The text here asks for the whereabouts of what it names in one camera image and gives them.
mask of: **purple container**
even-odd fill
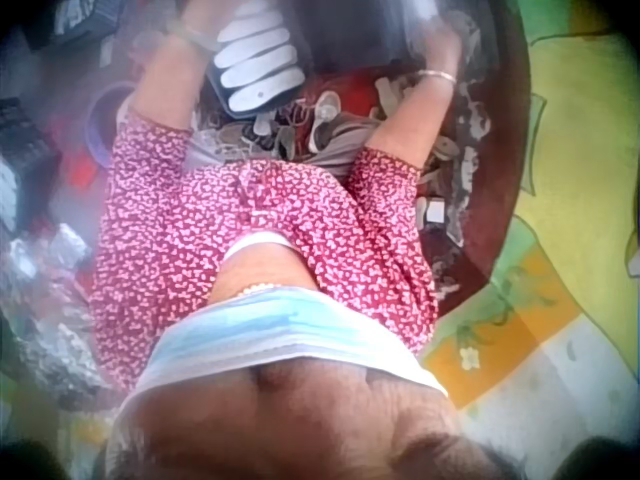
[[[111,148],[116,139],[118,109],[135,90],[132,82],[109,85],[94,97],[87,112],[84,139],[89,153],[104,168],[111,165]]]

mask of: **pile of slippers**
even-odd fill
[[[232,115],[257,113],[306,80],[284,18],[270,0],[241,3],[217,41],[213,64],[224,90],[218,95]]]

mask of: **red floral top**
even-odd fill
[[[225,252],[253,231],[295,245],[322,292],[413,351],[437,315],[420,249],[419,171],[363,149],[345,188],[317,167],[252,160],[182,172],[190,133],[131,115],[113,149],[91,306],[98,356],[131,389],[165,328],[206,306]]]

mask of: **hand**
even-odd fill
[[[182,22],[203,35],[215,37],[229,23],[239,3],[238,0],[187,0]]]
[[[424,45],[427,67],[454,77],[462,55],[462,40],[442,17],[435,17],[424,26]]]

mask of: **gold bangle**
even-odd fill
[[[167,30],[207,53],[217,53],[220,51],[220,44],[216,40],[211,40],[206,35],[195,31],[180,20],[171,20],[167,25]]]
[[[449,75],[446,72],[441,72],[440,70],[420,70],[418,72],[418,75],[420,75],[421,77],[444,78],[445,80],[453,84],[454,87],[458,84],[458,79],[456,77],[454,77],[453,75]]]

